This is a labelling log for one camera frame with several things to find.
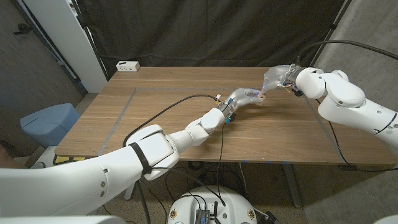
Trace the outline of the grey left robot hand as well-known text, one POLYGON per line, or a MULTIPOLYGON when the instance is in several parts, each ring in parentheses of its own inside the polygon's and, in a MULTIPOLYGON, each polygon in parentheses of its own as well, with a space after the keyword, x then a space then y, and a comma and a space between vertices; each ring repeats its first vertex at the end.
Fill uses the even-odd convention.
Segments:
POLYGON ((248 104, 262 103, 264 95, 252 88, 238 88, 232 92, 220 105, 220 111, 226 116, 234 113, 239 107, 248 104))

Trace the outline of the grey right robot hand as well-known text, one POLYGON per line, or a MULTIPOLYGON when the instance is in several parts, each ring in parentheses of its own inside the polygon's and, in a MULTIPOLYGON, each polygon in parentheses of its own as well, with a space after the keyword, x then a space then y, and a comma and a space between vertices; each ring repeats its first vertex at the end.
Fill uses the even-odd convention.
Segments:
POLYGON ((291 87, 295 84, 298 74, 303 70, 296 64, 278 65, 271 67, 264 74, 261 93, 265 95, 268 91, 278 87, 291 87))

